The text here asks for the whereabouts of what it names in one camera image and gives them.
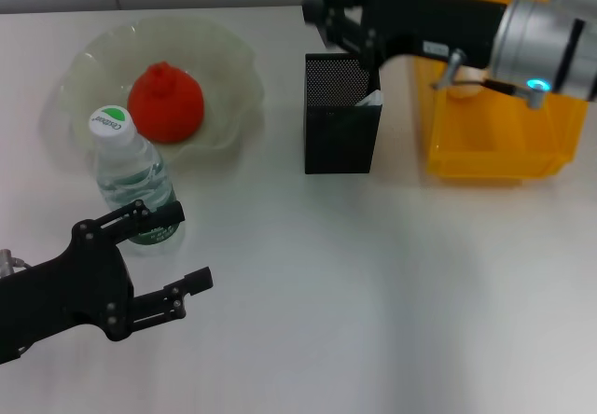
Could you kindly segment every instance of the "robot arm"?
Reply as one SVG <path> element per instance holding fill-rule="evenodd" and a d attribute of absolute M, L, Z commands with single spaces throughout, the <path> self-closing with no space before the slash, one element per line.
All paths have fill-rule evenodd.
<path fill-rule="evenodd" d="M 361 21 L 346 16 L 361 7 Z M 454 83 L 461 66 L 488 69 L 483 86 L 541 107 L 549 91 L 597 98 L 597 29 L 555 5 L 515 0 L 304 0 L 305 21 L 329 45 L 365 67 L 398 55 L 447 64 L 436 84 Z"/>
<path fill-rule="evenodd" d="M 184 297 L 213 286 L 208 268 L 162 290 L 135 297 L 117 244 L 185 220 L 175 202 L 151 213 L 138 200 L 73 227 L 70 245 L 49 262 L 29 267 L 0 251 L 0 364 L 35 342 L 81 324 L 101 328 L 113 341 L 186 316 Z M 14 268 L 25 268 L 15 272 Z"/>

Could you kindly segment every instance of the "bottle label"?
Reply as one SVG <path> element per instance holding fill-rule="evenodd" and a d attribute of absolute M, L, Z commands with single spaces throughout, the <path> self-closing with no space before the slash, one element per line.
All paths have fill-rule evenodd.
<path fill-rule="evenodd" d="M 170 194 L 170 198 L 164 203 L 164 205 L 169 204 L 171 202 L 176 201 L 176 194 L 174 193 L 174 189 Z M 131 242 L 135 244 L 141 244 L 143 246 L 148 246 L 150 244 L 158 244 L 164 242 L 171 238 L 174 233 L 178 230 L 180 225 L 172 225 L 168 228 L 157 228 L 153 229 L 145 234 L 137 235 L 131 239 Z"/>

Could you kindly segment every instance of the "white table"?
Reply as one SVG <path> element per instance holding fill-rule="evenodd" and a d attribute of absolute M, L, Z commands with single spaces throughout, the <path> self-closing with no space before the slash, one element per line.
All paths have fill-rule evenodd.
<path fill-rule="evenodd" d="M 182 249 L 125 258 L 137 294 L 203 266 L 215 288 L 187 298 L 186 320 L 121 343 L 82 326 L 35 344 L 0 366 L 3 413 L 595 413 L 594 113 L 556 179 L 443 186 L 419 169 L 400 60 L 382 71 L 371 174 L 306 176 L 316 31 L 297 7 L 186 11 L 255 49 L 264 128 L 238 160 L 174 167 Z M 158 13 L 0 16 L 0 243 L 16 256 L 53 258 L 75 222 L 106 212 L 78 158 L 58 159 L 64 133 L 45 114 L 79 50 Z"/>

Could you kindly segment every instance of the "red fruit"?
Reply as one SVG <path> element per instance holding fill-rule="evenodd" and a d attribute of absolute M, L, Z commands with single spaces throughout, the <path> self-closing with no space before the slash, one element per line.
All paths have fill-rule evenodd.
<path fill-rule="evenodd" d="M 199 83 L 167 62 L 149 66 L 137 79 L 128 109 L 142 136 L 165 144 L 192 136 L 205 110 Z"/>

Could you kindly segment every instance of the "clear plastic plate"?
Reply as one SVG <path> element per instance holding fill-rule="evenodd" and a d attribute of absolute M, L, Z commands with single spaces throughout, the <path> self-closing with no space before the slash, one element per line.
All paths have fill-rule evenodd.
<path fill-rule="evenodd" d="M 110 30 L 73 60 L 59 91 L 59 107 L 71 118 L 79 146 L 93 149 L 89 116 L 107 104 L 125 106 L 132 84 L 156 62 L 193 76 L 203 90 L 205 119 L 180 144 L 156 144 L 168 161 L 185 150 L 225 149 L 241 133 L 243 116 L 263 101 L 253 51 L 222 26 L 197 17 L 155 17 Z"/>

